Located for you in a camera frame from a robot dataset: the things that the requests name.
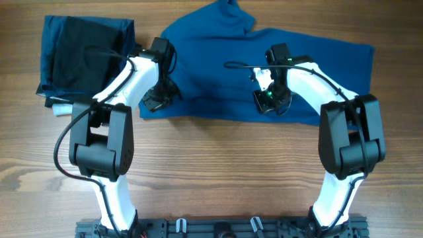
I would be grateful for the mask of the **blue polo shirt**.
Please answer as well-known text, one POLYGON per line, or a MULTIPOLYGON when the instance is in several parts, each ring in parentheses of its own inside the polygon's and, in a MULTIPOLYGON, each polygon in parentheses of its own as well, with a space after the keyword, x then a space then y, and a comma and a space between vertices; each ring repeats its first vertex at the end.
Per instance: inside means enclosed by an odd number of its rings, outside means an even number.
POLYGON ((150 112, 145 120, 197 116, 242 122, 317 125, 319 115, 303 98, 293 96, 280 113, 259 113, 253 93, 255 66, 267 66, 266 52, 286 44, 290 56, 309 56, 318 70, 348 90, 369 93, 374 49, 276 28, 254 29, 255 19, 236 1, 216 1, 187 14, 161 33, 176 50, 171 80, 180 93, 166 108, 150 112))

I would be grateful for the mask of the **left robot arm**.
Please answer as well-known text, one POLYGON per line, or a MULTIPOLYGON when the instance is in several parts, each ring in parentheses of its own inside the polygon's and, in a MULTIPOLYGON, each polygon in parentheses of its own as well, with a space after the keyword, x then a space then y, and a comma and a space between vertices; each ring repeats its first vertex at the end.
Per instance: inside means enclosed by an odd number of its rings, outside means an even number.
POLYGON ((180 92, 170 75, 177 52, 165 38, 149 49, 135 49, 126 66, 103 91, 87 102, 73 104, 69 161, 78 167, 79 180, 93 184, 101 210, 94 227, 98 237, 139 237, 137 210, 128 189, 134 158, 132 112, 143 104, 149 112, 170 106, 180 92))

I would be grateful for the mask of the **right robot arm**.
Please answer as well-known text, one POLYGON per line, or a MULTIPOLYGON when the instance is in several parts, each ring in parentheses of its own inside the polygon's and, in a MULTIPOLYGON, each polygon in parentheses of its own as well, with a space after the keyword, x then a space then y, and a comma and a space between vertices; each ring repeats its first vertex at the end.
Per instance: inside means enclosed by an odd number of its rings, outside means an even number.
POLYGON ((259 85, 253 93, 259 113, 281 116, 298 95, 320 117, 318 151, 325 177, 311 206, 307 234, 341 233, 359 185, 385 158, 379 101, 344 88, 309 56, 293 57, 285 43, 271 46, 265 57, 265 66, 251 68, 259 85))

